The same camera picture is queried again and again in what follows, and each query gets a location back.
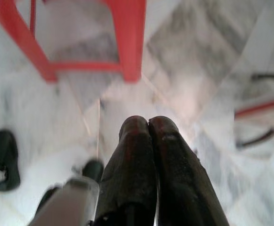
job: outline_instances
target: chair leg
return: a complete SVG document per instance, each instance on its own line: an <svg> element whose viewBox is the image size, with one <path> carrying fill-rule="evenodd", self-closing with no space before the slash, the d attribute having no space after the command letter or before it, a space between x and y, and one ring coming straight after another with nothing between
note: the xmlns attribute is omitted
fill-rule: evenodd
<svg viewBox="0 0 274 226"><path fill-rule="evenodd" d="M44 80L57 81L49 61L19 15L13 1L0 0L0 24L31 60Z"/></svg>
<svg viewBox="0 0 274 226"><path fill-rule="evenodd" d="M141 78L146 0L106 0L114 27L124 80Z"/></svg>

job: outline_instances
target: black rubber foot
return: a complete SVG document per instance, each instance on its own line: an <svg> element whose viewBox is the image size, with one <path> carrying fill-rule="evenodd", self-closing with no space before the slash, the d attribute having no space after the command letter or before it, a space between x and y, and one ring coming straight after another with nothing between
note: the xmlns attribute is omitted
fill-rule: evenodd
<svg viewBox="0 0 274 226"><path fill-rule="evenodd" d="M13 134L8 130L0 130L0 166L6 167L6 179L0 182L1 192L13 190L20 185L17 160L17 145Z"/></svg>
<svg viewBox="0 0 274 226"><path fill-rule="evenodd" d="M98 160L90 160L83 168L82 175L96 181L100 182L101 176L103 174L104 166L102 162Z"/></svg>

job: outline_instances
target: red chair frame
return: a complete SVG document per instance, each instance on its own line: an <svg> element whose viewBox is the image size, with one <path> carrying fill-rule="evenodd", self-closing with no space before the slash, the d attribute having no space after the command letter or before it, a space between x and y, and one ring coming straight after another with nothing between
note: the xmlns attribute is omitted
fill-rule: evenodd
<svg viewBox="0 0 274 226"><path fill-rule="evenodd" d="M34 38L36 0L31 0L30 28L13 0L0 0L0 24L47 82L56 82L56 72L60 70L116 71L123 74L126 82L136 82L141 78L146 0L104 0L104 3L114 20L119 63L50 62Z"/></svg>

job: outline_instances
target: floor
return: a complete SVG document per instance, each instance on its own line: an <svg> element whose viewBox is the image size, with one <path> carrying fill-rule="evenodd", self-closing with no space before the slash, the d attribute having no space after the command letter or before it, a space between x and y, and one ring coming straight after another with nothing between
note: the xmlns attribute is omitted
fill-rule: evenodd
<svg viewBox="0 0 274 226"><path fill-rule="evenodd" d="M27 21L27 1L17 7ZM98 3L38 1L37 9L36 38L50 59L118 59L111 16ZM234 121L236 109L274 99L274 81L250 81L274 72L274 0L149 0L142 62L136 84L66 72L49 85L0 28L0 128L17 138L22 180L0 193L0 226L27 225L44 191L88 159L107 163L131 115L173 119L231 226L274 226L274 138L235 145L274 127L274 111Z"/></svg>

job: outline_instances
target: red metal bar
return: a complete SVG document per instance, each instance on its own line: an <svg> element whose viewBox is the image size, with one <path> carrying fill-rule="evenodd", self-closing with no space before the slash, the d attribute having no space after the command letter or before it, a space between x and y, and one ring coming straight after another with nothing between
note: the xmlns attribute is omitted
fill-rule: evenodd
<svg viewBox="0 0 274 226"><path fill-rule="evenodd" d="M146 0L104 0L114 19L120 64L126 82L141 78Z"/></svg>
<svg viewBox="0 0 274 226"><path fill-rule="evenodd" d="M30 32L35 37L35 23L36 23L36 0L31 0L31 13L30 13Z"/></svg>
<svg viewBox="0 0 274 226"><path fill-rule="evenodd" d="M44 80L57 81L49 61L19 15L13 1L0 0L0 24L31 60Z"/></svg>
<svg viewBox="0 0 274 226"><path fill-rule="evenodd" d="M246 117L251 114L261 112L261 111L270 110L271 108L274 108L274 101L267 102L267 103L257 105L254 107L249 107L249 108L238 110L235 112L234 117L236 119L238 119L238 118Z"/></svg>
<svg viewBox="0 0 274 226"><path fill-rule="evenodd" d="M119 63L108 62L51 62L54 70L96 70L121 72Z"/></svg>

